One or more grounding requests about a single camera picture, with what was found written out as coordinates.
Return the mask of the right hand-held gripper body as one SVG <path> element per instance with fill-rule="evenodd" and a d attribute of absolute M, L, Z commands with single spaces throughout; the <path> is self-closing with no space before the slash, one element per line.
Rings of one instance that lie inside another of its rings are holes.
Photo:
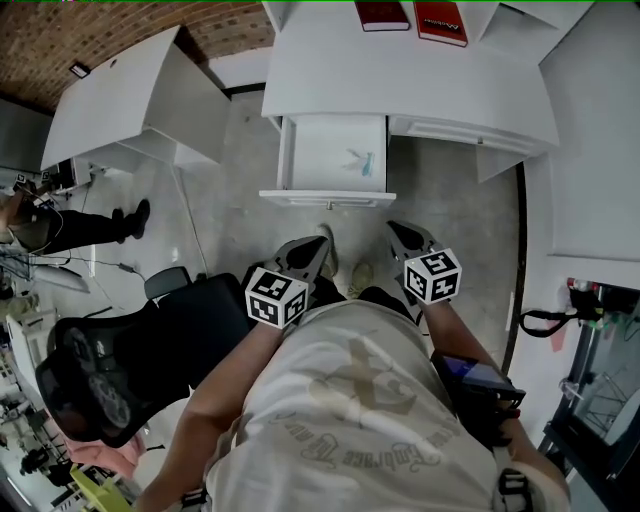
<path fill-rule="evenodd" d="M 385 233 L 394 279 L 409 304 L 435 304 L 458 294 L 462 267 L 450 248 L 428 230 L 404 221 L 387 221 Z"/>

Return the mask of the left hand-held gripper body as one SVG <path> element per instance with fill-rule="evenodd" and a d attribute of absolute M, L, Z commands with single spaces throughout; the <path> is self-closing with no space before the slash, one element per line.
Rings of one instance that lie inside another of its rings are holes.
<path fill-rule="evenodd" d="M 309 308 L 314 281 L 330 244 L 325 236 L 295 239 L 254 269 L 245 288 L 247 314 L 257 322 L 286 329 Z"/>

